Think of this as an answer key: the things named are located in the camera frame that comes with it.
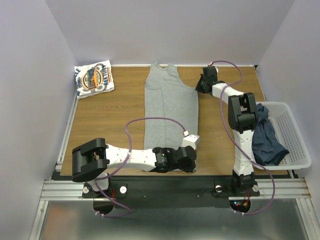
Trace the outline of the grey tank top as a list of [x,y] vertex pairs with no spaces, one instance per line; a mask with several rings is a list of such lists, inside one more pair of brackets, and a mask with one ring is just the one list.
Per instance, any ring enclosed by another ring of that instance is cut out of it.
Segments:
[[[145,117],[170,118],[181,123],[190,135],[198,134],[198,92],[185,85],[175,65],[150,65],[144,84]],[[183,143],[183,129],[175,122],[163,119],[145,121],[143,148],[178,149]]]

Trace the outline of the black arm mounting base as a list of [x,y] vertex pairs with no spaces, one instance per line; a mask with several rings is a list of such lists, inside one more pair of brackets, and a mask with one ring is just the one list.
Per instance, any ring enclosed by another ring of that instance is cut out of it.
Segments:
[[108,196],[131,209],[229,208],[230,199],[258,197],[252,188],[233,194],[231,176],[114,176]]

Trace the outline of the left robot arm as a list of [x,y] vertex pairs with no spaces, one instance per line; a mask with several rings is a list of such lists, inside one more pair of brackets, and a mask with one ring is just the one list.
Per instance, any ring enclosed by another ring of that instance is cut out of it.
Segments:
[[104,138],[95,138],[72,150],[72,175],[75,183],[89,183],[100,197],[111,193],[110,181],[104,171],[110,169],[140,169],[144,172],[167,173],[180,170],[192,173],[196,168],[198,135],[182,139],[178,149],[155,147],[129,150],[107,144]]

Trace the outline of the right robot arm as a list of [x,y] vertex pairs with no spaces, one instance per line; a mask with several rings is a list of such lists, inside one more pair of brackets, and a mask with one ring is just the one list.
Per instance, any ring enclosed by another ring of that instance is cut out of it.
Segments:
[[195,90],[218,98],[221,107],[223,103],[227,104],[227,120],[235,145],[235,162],[229,189],[235,195],[242,195],[256,184],[252,164],[252,139],[258,124],[255,96],[251,92],[235,90],[224,81],[219,81],[215,66],[204,67],[202,71]]

